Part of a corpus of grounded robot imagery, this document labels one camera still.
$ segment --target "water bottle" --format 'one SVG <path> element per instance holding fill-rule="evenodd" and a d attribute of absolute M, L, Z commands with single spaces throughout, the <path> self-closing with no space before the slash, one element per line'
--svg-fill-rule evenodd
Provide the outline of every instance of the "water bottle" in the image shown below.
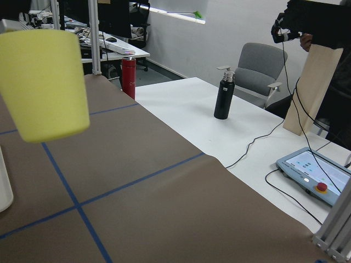
<path fill-rule="evenodd" d="M 231 98 L 234 92 L 234 72 L 225 71 L 224 77 L 219 84 L 216 107 L 214 108 L 214 116 L 217 119 L 227 119 L 231 104 Z"/>

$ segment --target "red water bottle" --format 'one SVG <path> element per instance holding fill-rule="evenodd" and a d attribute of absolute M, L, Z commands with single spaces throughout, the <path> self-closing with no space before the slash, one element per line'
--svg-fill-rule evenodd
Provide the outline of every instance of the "red water bottle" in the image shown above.
<path fill-rule="evenodd" d="M 122 90 L 132 99 L 135 99 L 135 71 L 137 62 L 135 58 L 122 59 Z"/>

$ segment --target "computer monitor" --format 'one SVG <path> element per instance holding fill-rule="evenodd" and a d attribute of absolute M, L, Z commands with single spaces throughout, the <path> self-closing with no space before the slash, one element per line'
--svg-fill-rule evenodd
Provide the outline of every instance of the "computer monitor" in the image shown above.
<path fill-rule="evenodd" d="M 64 15 L 79 22 L 89 23 L 88 0 L 61 0 Z M 110 0 L 98 3 L 99 30 L 111 35 L 131 38 L 129 0 Z"/>

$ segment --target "brown mat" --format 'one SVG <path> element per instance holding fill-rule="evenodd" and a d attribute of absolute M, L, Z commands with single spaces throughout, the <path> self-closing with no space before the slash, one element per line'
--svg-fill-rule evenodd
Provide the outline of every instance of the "brown mat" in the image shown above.
<path fill-rule="evenodd" d="M 328 259 L 215 158 L 104 77 L 86 80 L 84 133 L 35 145 L 0 131 L 15 195 L 0 213 L 1 263 Z"/>

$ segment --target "bottle lid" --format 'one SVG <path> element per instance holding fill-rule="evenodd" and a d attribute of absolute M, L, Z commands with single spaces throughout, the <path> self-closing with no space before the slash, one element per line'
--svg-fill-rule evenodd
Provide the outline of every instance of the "bottle lid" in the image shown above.
<path fill-rule="evenodd" d="M 228 81 L 228 82 L 233 82 L 234 81 L 234 76 L 235 76 L 234 71 L 226 70 L 226 71 L 224 71 L 223 80 L 224 81 Z"/>

